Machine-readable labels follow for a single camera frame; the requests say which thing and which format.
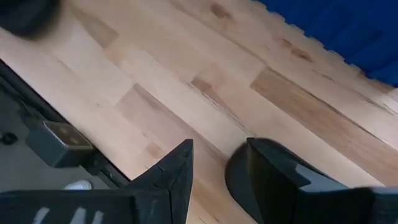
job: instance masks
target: light wood surface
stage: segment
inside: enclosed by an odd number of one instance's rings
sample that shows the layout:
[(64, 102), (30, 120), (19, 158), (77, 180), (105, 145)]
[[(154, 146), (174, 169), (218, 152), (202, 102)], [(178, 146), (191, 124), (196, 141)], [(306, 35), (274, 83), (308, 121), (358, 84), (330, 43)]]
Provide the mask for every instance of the light wood surface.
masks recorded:
[(350, 186), (398, 185), (398, 91), (250, 0), (69, 0), (0, 58), (133, 179), (186, 138), (188, 223), (252, 223), (224, 183), (248, 136)]

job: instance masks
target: hardwood floor plank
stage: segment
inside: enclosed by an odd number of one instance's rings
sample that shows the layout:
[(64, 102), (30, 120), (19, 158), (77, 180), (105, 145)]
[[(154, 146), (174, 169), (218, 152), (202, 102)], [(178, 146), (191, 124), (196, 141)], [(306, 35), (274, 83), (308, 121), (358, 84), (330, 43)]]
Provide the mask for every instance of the hardwood floor plank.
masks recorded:
[[(170, 0), (398, 150), (398, 102), (359, 71), (254, 1)], [(222, 11), (227, 14), (220, 18)]]
[(169, 110), (215, 145), (226, 156), (232, 155), (247, 134), (192, 88), (177, 79), (171, 71), (136, 46), (124, 46), (128, 54), (120, 68), (156, 97)]
[[(202, 212), (195, 212), (202, 220), (206, 220), (205, 223), (253, 222), (229, 196), (224, 183), (224, 166), (228, 158), (216, 147), (138, 84), (124, 96), (118, 108), (129, 122), (159, 146), (155, 149), (158, 155), (155, 160), (184, 139), (193, 139), (195, 151), (191, 200), (203, 207)], [(149, 149), (147, 152), (142, 156), (143, 160), (153, 155)], [(148, 166), (155, 162), (148, 161)]]
[(271, 138), (334, 179), (350, 186), (381, 185), (374, 177), (313, 134), (285, 111), (212, 67), (192, 81), (204, 95), (255, 136)]
[(96, 41), (105, 37), (92, 37), (82, 25), (84, 23), (89, 26), (90, 22), (79, 21), (71, 13), (70, 7), (64, 4), (52, 27), (34, 41), (36, 46), (41, 46), (81, 77), (87, 88), (101, 94), (114, 105), (132, 87), (134, 81), (105, 57), (103, 48)]
[(398, 151), (327, 103), (271, 68), (264, 69), (251, 88), (383, 184), (398, 184)]

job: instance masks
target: wood grain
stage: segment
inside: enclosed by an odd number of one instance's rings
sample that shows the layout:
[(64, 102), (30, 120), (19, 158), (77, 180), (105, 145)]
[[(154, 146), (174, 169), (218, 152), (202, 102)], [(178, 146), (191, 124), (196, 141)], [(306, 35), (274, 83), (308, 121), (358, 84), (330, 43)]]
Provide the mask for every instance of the wood grain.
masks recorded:
[(223, 178), (247, 137), (349, 187), (397, 185), (398, 92), (250, 0), (64, 0), (0, 58), (133, 179), (194, 139), (188, 223), (253, 223)]

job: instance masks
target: blue fabric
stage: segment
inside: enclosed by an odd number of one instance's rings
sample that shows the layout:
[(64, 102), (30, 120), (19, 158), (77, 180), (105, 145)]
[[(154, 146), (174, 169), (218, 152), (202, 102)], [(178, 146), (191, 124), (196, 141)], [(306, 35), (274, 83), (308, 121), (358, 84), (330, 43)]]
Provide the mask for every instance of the blue fabric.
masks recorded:
[(398, 85), (398, 1), (260, 0), (368, 78)]

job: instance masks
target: black plastic part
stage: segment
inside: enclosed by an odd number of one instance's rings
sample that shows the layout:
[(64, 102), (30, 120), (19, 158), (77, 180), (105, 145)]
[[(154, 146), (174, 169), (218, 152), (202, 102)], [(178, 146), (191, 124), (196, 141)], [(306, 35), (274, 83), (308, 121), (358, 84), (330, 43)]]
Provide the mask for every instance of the black plastic part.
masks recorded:
[(59, 6), (59, 0), (0, 1), (0, 27), (15, 35), (29, 36), (40, 30)]
[(0, 223), (183, 224), (192, 178), (193, 142), (187, 139), (119, 190), (2, 193)]
[(18, 137), (13, 133), (2, 133), (0, 142), (6, 146), (12, 145), (18, 141)]
[(393, 224), (398, 220), (397, 188), (349, 189), (270, 139), (247, 140), (228, 163), (226, 184), (258, 223)]
[(42, 121), (30, 127), (26, 144), (49, 166), (78, 167), (92, 153), (93, 146), (69, 124)]

